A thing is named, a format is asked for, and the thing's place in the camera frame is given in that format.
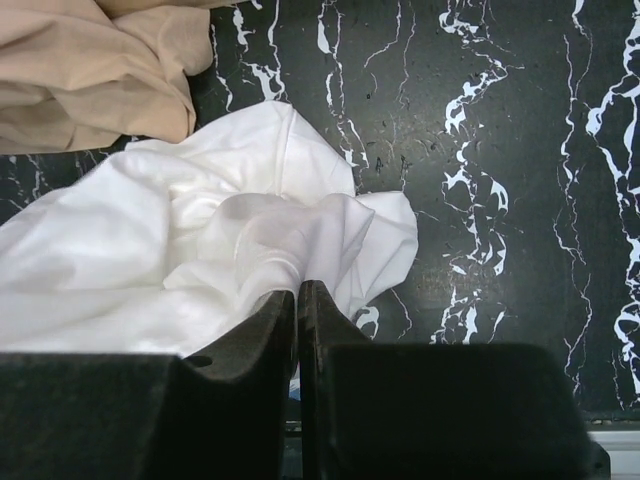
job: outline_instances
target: tan fabric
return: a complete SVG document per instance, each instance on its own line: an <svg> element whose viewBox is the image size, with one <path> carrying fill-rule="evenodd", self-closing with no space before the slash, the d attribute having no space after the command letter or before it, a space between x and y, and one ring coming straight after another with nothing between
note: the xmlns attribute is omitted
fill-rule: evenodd
<svg viewBox="0 0 640 480"><path fill-rule="evenodd" d="M193 132L186 75L212 62L209 12L161 6L109 20L93 0L0 0L0 153Z"/></svg>
<svg viewBox="0 0 640 480"><path fill-rule="evenodd" d="M239 3L244 0L96 0L98 5L111 18L128 13L147 10L161 5L177 5L183 7L217 8Z"/></svg>

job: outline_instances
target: cloth fold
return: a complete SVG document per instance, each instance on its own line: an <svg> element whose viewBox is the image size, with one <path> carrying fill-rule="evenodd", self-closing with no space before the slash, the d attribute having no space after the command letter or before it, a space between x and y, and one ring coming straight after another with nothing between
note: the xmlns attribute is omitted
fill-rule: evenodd
<svg viewBox="0 0 640 480"><path fill-rule="evenodd" d="M417 246L401 192L356 196L345 160L266 102L129 143L0 227L0 349L189 355L305 280L352 317Z"/></svg>
<svg viewBox="0 0 640 480"><path fill-rule="evenodd" d="M158 6L110 20L93 0L0 0L0 15L0 154L193 132L185 74L212 63L208 11Z"/></svg>

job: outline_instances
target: white cloth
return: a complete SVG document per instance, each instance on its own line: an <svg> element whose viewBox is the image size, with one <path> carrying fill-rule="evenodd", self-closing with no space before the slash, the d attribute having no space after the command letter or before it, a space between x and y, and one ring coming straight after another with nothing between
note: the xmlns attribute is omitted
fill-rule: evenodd
<svg viewBox="0 0 640 480"><path fill-rule="evenodd" d="M349 165L266 102L129 143L0 227L0 349L189 355L311 279L350 317L417 246L402 193L356 197Z"/></svg>

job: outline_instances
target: marble pattern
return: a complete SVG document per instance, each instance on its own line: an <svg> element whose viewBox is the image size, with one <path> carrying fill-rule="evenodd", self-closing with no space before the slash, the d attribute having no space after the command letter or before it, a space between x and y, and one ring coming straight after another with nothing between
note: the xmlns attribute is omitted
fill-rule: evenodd
<svg viewBox="0 0 640 480"><path fill-rule="evenodd" d="M591 419L638 419L640 0L252 0L212 14L198 125L291 102L360 192L409 197L408 281L381 341L551 349ZM122 148L7 157L0 221Z"/></svg>

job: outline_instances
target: black marble surface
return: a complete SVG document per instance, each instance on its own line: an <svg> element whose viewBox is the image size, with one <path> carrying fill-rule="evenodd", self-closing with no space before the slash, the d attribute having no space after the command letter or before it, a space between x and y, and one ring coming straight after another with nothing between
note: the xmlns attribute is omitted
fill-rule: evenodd
<svg viewBox="0 0 640 480"><path fill-rule="evenodd" d="M640 420L639 15L640 0L254 0L212 12L198 125L288 101L361 193L404 190L420 249L357 319L377 340L542 345L587 418ZM0 221L127 140L2 158Z"/></svg>

